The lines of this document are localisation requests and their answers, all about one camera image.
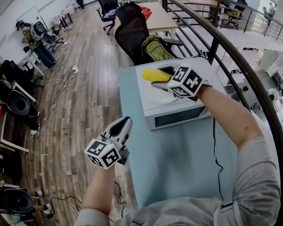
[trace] white cube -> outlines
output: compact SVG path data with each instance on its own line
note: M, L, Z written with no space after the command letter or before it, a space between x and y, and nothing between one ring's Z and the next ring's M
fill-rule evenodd
M179 97L195 97L203 79L188 65L181 65L167 85Z
M115 164L121 156L114 144L92 139L85 150L85 154L94 165L108 169Z

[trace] blue jeans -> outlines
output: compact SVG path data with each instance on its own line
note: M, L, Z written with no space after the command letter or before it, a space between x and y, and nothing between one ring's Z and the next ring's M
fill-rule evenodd
M53 62L55 61L55 58L48 51L48 49L45 48L45 46L42 42L33 51L37 54L39 59L43 62L43 64L47 68L51 68L53 66Z

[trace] plaid shirt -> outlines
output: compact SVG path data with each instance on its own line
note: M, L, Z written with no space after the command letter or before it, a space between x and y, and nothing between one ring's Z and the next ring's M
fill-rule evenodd
M32 34L30 33L30 30L22 30L22 33L24 35L24 38L22 39L22 43L28 43L31 50L34 50L36 47L39 46L40 42L33 40Z

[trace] black cap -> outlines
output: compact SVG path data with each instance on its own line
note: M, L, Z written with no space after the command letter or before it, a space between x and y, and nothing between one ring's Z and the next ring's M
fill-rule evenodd
M24 21L23 20L19 20L16 22L16 28L17 28L17 31L19 31L20 27L24 24Z

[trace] yellow object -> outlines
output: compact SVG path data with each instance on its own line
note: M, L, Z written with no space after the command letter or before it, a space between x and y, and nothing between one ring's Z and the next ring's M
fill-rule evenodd
M141 76L143 79L147 81L161 81L161 82L167 82L172 77L172 75L163 72L159 69L150 69L150 68L144 68L142 70Z

